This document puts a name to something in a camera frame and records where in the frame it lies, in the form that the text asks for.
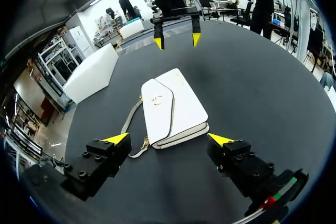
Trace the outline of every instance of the black table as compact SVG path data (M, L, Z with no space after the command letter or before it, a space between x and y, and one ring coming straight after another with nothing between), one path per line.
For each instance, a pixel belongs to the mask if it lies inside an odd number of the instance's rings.
M291 54L256 33L229 23L204 22L192 35L165 40L121 57L110 85L81 102L70 128L66 161L81 155L94 138L119 134L141 85L179 68L209 115L212 133L252 143L276 174L304 168L310 174L293 209L319 177L332 147L335 112L315 77ZM134 151L146 135L143 111L129 132ZM250 200L223 178L206 154L206 137L127 159L88 200L125 223L208 221L232 223Z

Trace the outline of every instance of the white box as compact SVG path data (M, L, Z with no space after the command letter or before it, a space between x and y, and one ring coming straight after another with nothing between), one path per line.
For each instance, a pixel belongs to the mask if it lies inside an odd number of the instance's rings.
M134 21L120 28L120 33L124 39L144 30L141 19Z
M111 44L100 48L75 69L63 87L64 93L78 104L107 87L118 58Z

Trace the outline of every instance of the refrigerator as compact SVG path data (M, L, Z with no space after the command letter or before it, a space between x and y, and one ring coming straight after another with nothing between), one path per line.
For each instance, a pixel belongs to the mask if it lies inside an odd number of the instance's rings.
M90 46L80 26L70 29L69 32L76 43L76 47L85 58L94 53L94 49Z

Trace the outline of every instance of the table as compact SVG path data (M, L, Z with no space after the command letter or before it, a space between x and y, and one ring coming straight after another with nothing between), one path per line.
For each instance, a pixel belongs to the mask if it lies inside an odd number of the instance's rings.
M231 10L237 10L237 9L229 9L229 8L204 8L204 9L208 11L209 20L210 20L210 15L211 15L210 11L213 11L213 12L222 12L222 14L223 14L223 21L224 21L224 13L225 12L229 12Z
M119 32L118 31L114 31L114 32L110 33L108 36L105 36L105 37L101 38L100 40L98 40L95 43L95 46L98 47L98 48L102 48L104 46L104 43L106 43L107 41L115 38L118 35L120 36Z
M238 11L237 9L229 9L229 8L218 8L218 9L211 9L212 11L215 11L215 12L219 12L219 13L221 13L222 12L222 14L223 14L223 21L225 21L224 20L224 13L225 12L230 12L231 10L236 10L236 11Z
M305 66L268 39L230 23L201 27L197 48L191 34L182 33L167 38L164 51L151 44L121 57L109 86L78 104L66 161L80 156L88 141L119 134L141 86L179 68L207 111L212 133L252 143L258 156L275 163L277 175L287 168L309 172L306 187L289 204L293 209L332 148L336 115L327 94ZM134 153L146 135L141 108L129 132ZM88 199L123 223L232 223L250 203L218 173L206 154L206 136L127 159Z
M290 30L289 29L286 29L284 27L281 27L277 24L274 24L273 22L268 22L270 25L271 25L271 29L272 30L279 30L281 32L282 35L286 35L286 36L290 36ZM281 36L280 39L278 39L277 41L275 41L275 44L279 41L279 43L281 43L281 40L283 39L284 37ZM293 37L292 37L294 40L298 41L299 39L299 35L298 35L298 32L297 31L294 31L293 33ZM293 51L291 52L291 54L295 51L295 48L297 47L297 44L293 44Z

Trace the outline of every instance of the chair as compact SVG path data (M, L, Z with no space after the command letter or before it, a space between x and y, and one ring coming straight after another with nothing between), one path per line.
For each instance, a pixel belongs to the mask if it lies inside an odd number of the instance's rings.
M307 49L313 54L314 56L314 66L311 72L314 72L315 66L317 64L317 60L321 57L322 51L322 42L323 42L323 31L320 24L316 25L315 31L310 29L309 33L309 41Z
M209 3L209 0L199 0L199 3L201 4L201 6L208 10L208 16L209 16L209 20L210 20L210 10L211 10L211 4Z
M244 9L238 8L236 11L236 17L230 20L232 22L237 23L236 25L241 25L242 27L250 26L250 23L251 23L250 11L251 11L252 4L253 4L253 0L249 0L249 2L247 3L246 9L244 10Z

